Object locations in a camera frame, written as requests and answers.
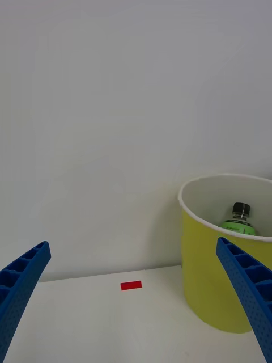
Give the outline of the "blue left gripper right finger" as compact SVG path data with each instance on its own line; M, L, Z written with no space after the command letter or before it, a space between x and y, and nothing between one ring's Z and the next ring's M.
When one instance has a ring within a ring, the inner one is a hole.
M267 362L272 361L271 270L225 238L216 255L249 320Z

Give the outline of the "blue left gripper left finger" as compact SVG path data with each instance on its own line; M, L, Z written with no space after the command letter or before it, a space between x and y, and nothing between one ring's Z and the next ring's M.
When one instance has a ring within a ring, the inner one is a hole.
M49 243L43 241L0 271L0 362L50 259Z

